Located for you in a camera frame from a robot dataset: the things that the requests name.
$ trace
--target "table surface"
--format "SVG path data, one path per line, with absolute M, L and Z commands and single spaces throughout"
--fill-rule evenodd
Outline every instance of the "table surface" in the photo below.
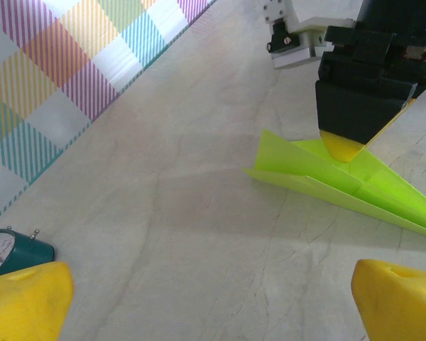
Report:
M 268 39 L 219 0 L 0 218 L 70 265 L 60 340 L 367 340 L 356 261 L 426 270 L 426 237 L 241 171 L 264 128 L 319 136 L 318 62 Z M 370 150 L 426 194 L 426 93 Z

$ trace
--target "alarm clock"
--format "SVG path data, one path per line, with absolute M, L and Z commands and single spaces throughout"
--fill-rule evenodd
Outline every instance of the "alarm clock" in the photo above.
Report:
M 0 275 L 48 263 L 55 259 L 52 245 L 36 240 L 39 230 L 31 236 L 15 232 L 8 226 L 0 229 Z

